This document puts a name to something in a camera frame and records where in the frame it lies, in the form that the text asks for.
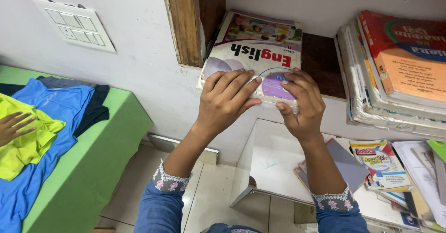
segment switch board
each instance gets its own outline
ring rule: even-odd
[[[96,12],[64,3],[32,0],[65,42],[116,52]]]

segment folded clothes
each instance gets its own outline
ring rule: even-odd
[[[17,91],[21,90],[22,88],[25,88],[25,85],[17,85],[17,84],[7,84],[7,83],[0,83],[0,93],[12,96]]]
[[[102,105],[110,90],[110,87],[108,85],[99,85],[71,79],[59,79],[53,76],[39,76],[37,77],[37,80],[41,81],[48,88],[69,88],[84,85],[95,89],[95,93],[93,94],[90,103],[88,103],[85,109],[85,113],[82,117],[79,127],[73,133],[75,137],[80,136],[95,123],[103,120],[108,120],[110,118],[108,108]]]
[[[66,122],[51,147],[38,164],[28,164],[12,181],[0,179],[0,233],[20,233],[21,220],[31,210],[43,182],[52,173],[60,156],[77,139],[73,132],[78,127],[94,89],[88,86],[47,88],[42,82],[30,79],[25,88],[12,97],[36,106],[53,119]]]
[[[31,113],[27,119],[35,117],[36,120],[19,130],[36,127],[36,130],[13,139],[0,147],[0,178],[11,181],[31,163],[38,163],[42,155],[49,149],[56,132],[65,127],[65,122],[53,120],[34,106],[20,102],[12,97],[0,94],[0,118],[22,111]]]

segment green table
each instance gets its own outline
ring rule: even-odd
[[[29,78],[51,76],[0,65],[0,83],[25,85]],[[78,137],[43,183],[23,233],[86,233],[94,228],[143,135],[153,125],[135,96],[110,88],[104,106],[110,119]]]

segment embroidered cuff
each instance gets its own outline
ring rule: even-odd
[[[180,192],[184,191],[192,178],[192,173],[188,178],[168,175],[163,169],[163,160],[153,175],[152,183],[160,191],[164,192]]]
[[[358,205],[358,203],[353,198],[351,190],[348,188],[348,184],[347,188],[345,188],[342,194],[338,195],[325,194],[321,196],[316,196],[315,194],[311,193],[311,196],[315,201],[315,205],[320,209],[324,210],[340,211],[340,212],[349,211]]]

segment forearm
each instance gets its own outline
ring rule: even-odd
[[[344,192],[347,184],[328,152],[322,134],[300,143],[306,159],[310,191],[315,195]]]
[[[215,136],[202,131],[196,123],[163,163],[165,173],[189,177],[195,162]]]

